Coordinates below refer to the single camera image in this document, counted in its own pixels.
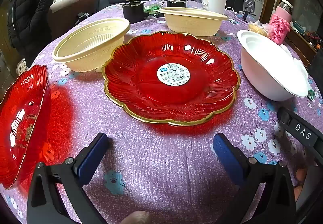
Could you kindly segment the operator hand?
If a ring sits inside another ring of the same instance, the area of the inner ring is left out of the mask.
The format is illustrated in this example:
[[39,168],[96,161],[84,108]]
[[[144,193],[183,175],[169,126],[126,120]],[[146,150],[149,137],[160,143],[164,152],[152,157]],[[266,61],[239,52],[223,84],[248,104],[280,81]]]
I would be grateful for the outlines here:
[[135,211],[124,218],[120,224],[151,224],[152,216],[146,211]]

